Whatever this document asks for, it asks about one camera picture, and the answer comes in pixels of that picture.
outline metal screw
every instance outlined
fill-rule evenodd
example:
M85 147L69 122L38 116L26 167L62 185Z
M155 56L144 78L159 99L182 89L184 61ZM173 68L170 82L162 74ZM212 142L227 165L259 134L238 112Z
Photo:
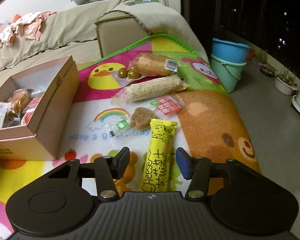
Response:
M100 193L100 196L103 198L112 198L115 196L115 192L113 190L104 190Z
M201 190L191 190L188 192L188 196L191 198L200 198L204 196L204 193Z

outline red label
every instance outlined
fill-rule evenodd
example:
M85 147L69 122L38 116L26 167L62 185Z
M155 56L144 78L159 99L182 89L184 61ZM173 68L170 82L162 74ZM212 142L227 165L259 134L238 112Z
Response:
M34 98L29 102L28 106L37 105L39 104L40 100L41 98Z
M31 119L33 113L34 113L34 111L27 112L25 114L25 116L23 117L23 121L25 122L25 124L28 124L30 122L30 119Z
M164 113L164 115L175 114L181 109L179 105L167 97L160 98L158 101L159 105L157 105L157 108Z

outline cloud print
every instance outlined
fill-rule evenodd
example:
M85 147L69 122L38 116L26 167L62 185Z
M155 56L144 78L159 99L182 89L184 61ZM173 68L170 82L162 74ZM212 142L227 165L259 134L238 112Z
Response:
M99 130L101 129L103 126L105 125L105 123L101 120L97 120L97 121L92 121L87 125L87 128L90 131L94 131L94 130Z

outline play mat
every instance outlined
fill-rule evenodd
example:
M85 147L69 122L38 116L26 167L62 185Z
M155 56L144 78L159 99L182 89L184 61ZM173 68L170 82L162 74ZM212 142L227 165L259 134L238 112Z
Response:
M205 156L213 162L224 163L227 158L236 158L259 171L247 130L225 88L209 69L209 63L175 38L155 34L79 71L81 83L64 129L57 160L0 160L1 240L13 232L5 214L8 198L66 160L78 158L81 163L93 162L103 155L115 156L122 147L127 146L130 148L130 163L123 178L115 184L120 194L123 191L138 190L151 132L149 129L135 132L120 140L109 137L106 121L125 115L127 110L110 103L111 97L121 89L113 76L93 76L93 73L97 69L112 72L127 68L140 52L173 57L189 85L189 89L178 93L186 101L187 107L171 118L178 122L173 142L174 153L177 147L183 147L192 156ZM168 190L178 190L184 194L189 181L183 179L173 157ZM222 183L222 179L211 179L210 194L222 187ZM82 187L90 194L96 194L94 179L83 179Z

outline cartoon pig face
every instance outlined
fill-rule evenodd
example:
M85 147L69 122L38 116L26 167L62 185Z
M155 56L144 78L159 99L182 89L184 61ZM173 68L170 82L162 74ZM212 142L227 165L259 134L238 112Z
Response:
M196 71L202 73L205 76L209 76L213 79L218 79L216 74L206 64L193 63L193 67Z
M215 82L216 84L220 84L220 81L217 77L217 75L208 67L208 65L205 63L205 61L202 58L197 58L198 61L194 61L188 58L182 58L182 62L189 62L191 67L203 74L206 78L211 80L212 82Z

